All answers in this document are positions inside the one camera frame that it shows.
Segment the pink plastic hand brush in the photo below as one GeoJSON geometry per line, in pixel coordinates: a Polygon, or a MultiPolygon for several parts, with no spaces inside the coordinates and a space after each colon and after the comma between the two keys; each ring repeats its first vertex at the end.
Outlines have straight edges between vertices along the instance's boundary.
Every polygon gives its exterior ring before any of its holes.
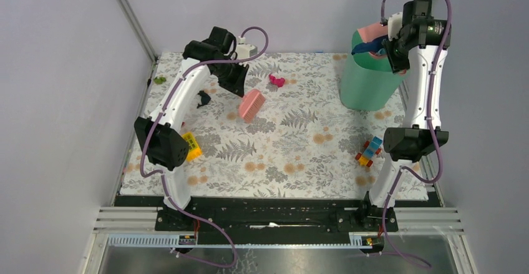
{"type": "Polygon", "coordinates": [[[243,96],[242,102],[238,108],[239,116],[245,123],[250,123],[265,102],[266,98],[258,89],[250,90],[243,96]]]}

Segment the pink plastic dustpan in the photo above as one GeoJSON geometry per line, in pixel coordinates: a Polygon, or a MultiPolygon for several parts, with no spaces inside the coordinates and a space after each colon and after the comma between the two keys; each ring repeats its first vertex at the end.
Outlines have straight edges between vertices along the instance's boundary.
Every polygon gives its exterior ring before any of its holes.
{"type": "MultiPolygon", "coordinates": [[[[380,24],[379,22],[376,22],[374,24],[370,24],[368,26],[364,26],[357,30],[359,37],[361,38],[361,42],[369,42],[377,37],[385,36],[387,35],[387,28],[380,24]]],[[[372,54],[370,52],[369,55],[375,59],[383,59],[386,58],[386,54],[382,56],[376,56],[375,54],[372,54]]]]}

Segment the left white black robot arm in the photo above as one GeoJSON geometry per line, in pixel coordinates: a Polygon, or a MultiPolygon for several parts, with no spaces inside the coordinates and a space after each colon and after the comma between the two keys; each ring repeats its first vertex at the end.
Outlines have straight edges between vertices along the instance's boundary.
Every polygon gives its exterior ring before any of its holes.
{"type": "Polygon", "coordinates": [[[216,76],[220,87],[238,97],[244,95],[248,66],[238,59],[237,46],[243,37],[236,37],[226,29],[214,27],[203,41],[190,41],[182,53],[176,77],[160,103],[148,116],[134,122],[142,155],[140,174],[147,178],[159,174],[162,181],[164,204],[174,209],[170,223],[179,231],[193,225],[190,189],[186,186],[183,164],[190,152],[190,144],[181,135],[184,118],[210,76],[216,76]]]}

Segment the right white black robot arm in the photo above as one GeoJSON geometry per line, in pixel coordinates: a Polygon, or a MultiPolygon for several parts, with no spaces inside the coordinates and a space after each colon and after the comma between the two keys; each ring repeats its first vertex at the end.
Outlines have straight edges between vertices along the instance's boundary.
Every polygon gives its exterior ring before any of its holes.
{"type": "Polygon", "coordinates": [[[384,133],[385,161],[368,192],[370,204],[378,208],[394,206],[400,176],[449,138],[441,128],[439,97],[451,27],[431,10],[431,0],[413,0],[387,20],[388,38],[382,44],[392,72],[407,74],[409,92],[402,125],[384,133]]]}

